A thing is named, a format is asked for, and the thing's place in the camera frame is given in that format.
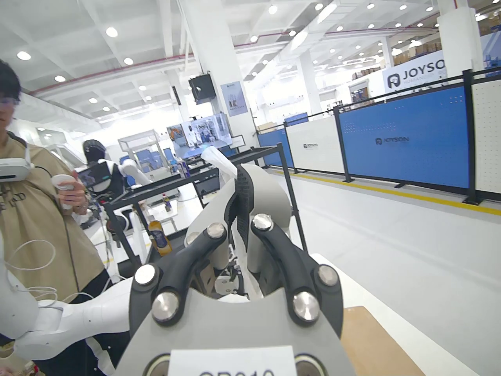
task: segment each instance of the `vr headset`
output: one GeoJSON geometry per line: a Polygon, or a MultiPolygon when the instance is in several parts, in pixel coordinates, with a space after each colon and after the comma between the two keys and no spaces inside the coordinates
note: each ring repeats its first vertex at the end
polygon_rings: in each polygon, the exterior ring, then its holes
{"type": "Polygon", "coordinates": [[[14,139],[24,145],[25,157],[23,158],[3,158],[0,159],[0,182],[16,182],[24,181],[30,170],[34,168],[31,163],[30,149],[24,139],[14,135],[12,132],[7,132],[11,139],[14,139]]]}

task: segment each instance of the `monitor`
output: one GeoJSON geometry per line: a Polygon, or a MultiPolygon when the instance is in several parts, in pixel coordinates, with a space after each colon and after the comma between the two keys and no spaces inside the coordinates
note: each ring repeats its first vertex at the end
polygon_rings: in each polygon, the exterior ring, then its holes
{"type": "Polygon", "coordinates": [[[209,146],[222,148],[232,144],[226,115],[218,113],[167,128],[177,157],[188,159],[202,154],[209,146]]]}

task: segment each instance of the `yellow floor line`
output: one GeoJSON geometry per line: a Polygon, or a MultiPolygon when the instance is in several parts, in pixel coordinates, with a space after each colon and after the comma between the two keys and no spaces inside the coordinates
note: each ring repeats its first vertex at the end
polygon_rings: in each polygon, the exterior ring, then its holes
{"type": "Polygon", "coordinates": [[[501,216],[501,210],[496,210],[494,208],[487,208],[486,206],[475,206],[475,205],[470,205],[470,204],[463,204],[462,202],[454,202],[454,201],[449,201],[447,199],[434,198],[434,197],[424,197],[423,195],[416,195],[414,193],[401,192],[399,190],[387,190],[384,188],[376,188],[374,186],[360,185],[359,183],[346,183],[343,181],[336,181],[334,179],[312,177],[310,175],[304,175],[304,174],[290,174],[290,175],[292,175],[294,177],[299,177],[299,178],[312,179],[313,181],[336,183],[338,185],[350,186],[351,188],[358,188],[360,190],[371,190],[374,192],[387,193],[389,195],[397,195],[398,197],[419,199],[420,201],[433,202],[434,204],[455,206],[456,208],[463,208],[464,210],[477,211],[477,212],[482,212],[482,213],[490,213],[492,215],[501,216]]]}

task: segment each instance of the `person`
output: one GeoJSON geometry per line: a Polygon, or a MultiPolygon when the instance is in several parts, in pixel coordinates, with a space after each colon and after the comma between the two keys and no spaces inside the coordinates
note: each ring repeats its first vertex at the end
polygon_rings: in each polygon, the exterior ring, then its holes
{"type": "MultiPolygon", "coordinates": [[[[7,131],[20,102],[20,81],[14,70],[0,60],[0,158],[23,158],[25,143],[7,131]]],[[[29,240],[46,240],[56,249],[50,265],[37,271],[11,269],[26,288],[33,286],[53,287],[57,298],[68,303],[89,300],[86,293],[97,297],[107,285],[109,275],[91,241],[72,217],[72,213],[86,213],[88,197],[85,187],[77,180],[77,173],[48,150],[27,145],[34,165],[23,181],[0,183],[0,230],[4,237],[5,260],[18,268],[36,268],[45,265],[53,255],[52,248],[44,242],[24,246],[13,257],[14,251],[29,240]],[[73,175],[73,190],[57,190],[51,177],[57,174],[73,175]],[[71,206],[65,210],[62,204],[71,206]]],[[[35,293],[39,299],[51,295],[35,293]]],[[[108,351],[116,367],[129,342],[128,333],[96,335],[95,340],[108,351]]],[[[0,346],[11,340],[3,337],[0,346]]],[[[49,360],[36,362],[46,376],[99,376],[98,360],[85,340],[69,346],[61,354],[49,360]]],[[[0,365],[0,371],[9,370],[0,365]]]]}

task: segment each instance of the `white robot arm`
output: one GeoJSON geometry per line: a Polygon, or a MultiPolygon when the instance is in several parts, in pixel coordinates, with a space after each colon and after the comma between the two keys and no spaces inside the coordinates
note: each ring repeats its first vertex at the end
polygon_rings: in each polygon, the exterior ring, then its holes
{"type": "Polygon", "coordinates": [[[128,175],[134,178],[134,181],[140,185],[147,185],[152,181],[148,179],[148,177],[141,172],[141,170],[137,167],[137,164],[132,159],[126,159],[123,161],[121,165],[118,165],[118,170],[120,173],[127,177],[128,175]]]}

